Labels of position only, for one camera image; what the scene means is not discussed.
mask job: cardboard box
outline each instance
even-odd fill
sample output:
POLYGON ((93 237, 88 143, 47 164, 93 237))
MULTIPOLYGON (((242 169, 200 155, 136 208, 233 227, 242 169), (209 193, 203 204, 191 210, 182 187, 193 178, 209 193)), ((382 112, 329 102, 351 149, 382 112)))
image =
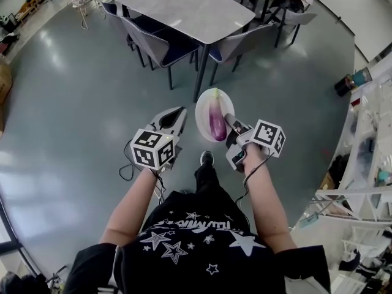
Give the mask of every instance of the cardboard box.
POLYGON ((329 172, 326 173, 323 182, 320 185, 320 189, 335 189, 335 182, 329 172))
POLYGON ((11 68, 0 58, 0 105, 2 105, 12 87, 11 68))

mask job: blue chair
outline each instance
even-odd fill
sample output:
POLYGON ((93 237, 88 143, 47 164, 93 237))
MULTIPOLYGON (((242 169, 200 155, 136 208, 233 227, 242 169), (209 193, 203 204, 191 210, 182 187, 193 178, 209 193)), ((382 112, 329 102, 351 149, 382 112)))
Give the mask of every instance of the blue chair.
POLYGON ((267 36, 272 26, 272 23, 257 26, 256 28, 242 34, 228 36, 211 47, 209 56, 215 62, 211 79, 209 80, 209 85, 212 86, 214 83, 214 77, 218 68, 218 64, 222 64, 236 57, 236 61, 232 70, 232 72, 234 72, 238 67, 239 61, 241 60, 243 54, 253 50, 260 42, 263 42, 263 39, 267 36))
MULTIPOLYGON (((125 29, 120 17, 117 16, 117 6, 115 4, 109 4, 104 2, 101 3, 102 3, 102 7, 104 8, 104 11, 109 15, 110 19, 112 20, 112 22, 114 22, 115 26, 117 26, 117 28, 121 32, 122 37, 126 38, 128 46, 130 46, 130 48, 133 51, 134 48, 132 47, 132 45, 134 44, 134 41, 132 40, 127 30, 125 29)), ((153 20, 152 18, 146 17, 144 15, 134 18, 132 19, 132 21, 134 21, 134 23, 136 23, 137 26, 141 27, 143 30, 145 30, 150 34, 154 34, 166 28, 166 26, 163 25, 162 23, 159 23, 158 21, 153 20)), ((138 53, 141 66, 145 67, 145 63, 143 61, 143 57, 141 56, 140 49, 136 44, 135 46, 136 46, 136 51, 138 53)), ((151 70, 154 70, 153 63, 151 62, 150 57, 148 58, 148 61, 151 70)))
POLYGON ((122 22, 135 44, 159 66, 168 71, 169 88, 173 89, 171 66, 191 53, 197 55, 198 43, 188 36, 167 28, 151 34, 139 27, 133 20, 122 17, 122 22))

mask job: white plate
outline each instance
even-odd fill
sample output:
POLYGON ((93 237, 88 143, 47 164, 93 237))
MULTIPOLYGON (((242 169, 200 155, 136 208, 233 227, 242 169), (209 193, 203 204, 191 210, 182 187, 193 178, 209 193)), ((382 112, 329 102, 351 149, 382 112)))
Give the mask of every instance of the white plate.
MULTIPOLYGON (((214 97, 215 88, 206 90, 198 99, 195 109, 196 125, 200 133, 209 141, 217 143, 218 141, 211 135, 211 129, 209 128, 209 103, 214 97)), ((220 95, 220 109, 222 110, 223 116, 227 113, 234 114, 234 106, 229 96, 224 91, 218 89, 220 95)), ((231 128, 226 124, 227 135, 230 133, 231 128)))

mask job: black t-shirt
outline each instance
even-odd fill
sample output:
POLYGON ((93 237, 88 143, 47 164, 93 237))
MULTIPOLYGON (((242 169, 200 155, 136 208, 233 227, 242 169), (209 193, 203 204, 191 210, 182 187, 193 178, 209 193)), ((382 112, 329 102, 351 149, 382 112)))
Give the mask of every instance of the black t-shirt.
POLYGON ((112 244, 80 251, 64 293, 97 293, 108 284, 112 269, 124 294, 166 288, 286 293, 288 284, 300 286, 303 294, 330 292, 322 246, 274 254, 257 235, 237 225, 232 207, 200 210, 194 198, 160 207, 137 239, 117 252, 112 244), (298 283, 305 279, 303 286, 298 283))

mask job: table leg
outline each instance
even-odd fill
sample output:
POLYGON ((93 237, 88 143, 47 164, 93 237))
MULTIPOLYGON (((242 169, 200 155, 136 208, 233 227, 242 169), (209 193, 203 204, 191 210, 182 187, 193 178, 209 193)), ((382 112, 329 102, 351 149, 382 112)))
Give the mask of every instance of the table leg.
MULTIPOLYGON (((257 3, 258 3, 258 0, 255 1, 255 4, 252 7, 252 12, 255 12, 256 7, 257 7, 257 3)), ((251 25, 251 21, 247 25, 244 26, 243 32, 246 32, 249 29, 250 25, 251 25)))
POLYGON ((264 6, 263 6, 262 17, 260 18, 260 21, 262 23, 264 23, 265 14, 267 13, 267 9, 268 9, 269 4, 270 4, 270 0, 265 0, 264 6))
POLYGON ((206 69, 206 63, 207 63, 210 48, 211 48, 211 45, 204 45, 204 47, 203 47, 202 61, 200 63, 200 68, 197 73, 196 84, 195 84, 194 102, 196 102, 198 99, 198 94, 200 92, 200 87, 202 85, 204 71, 206 69))

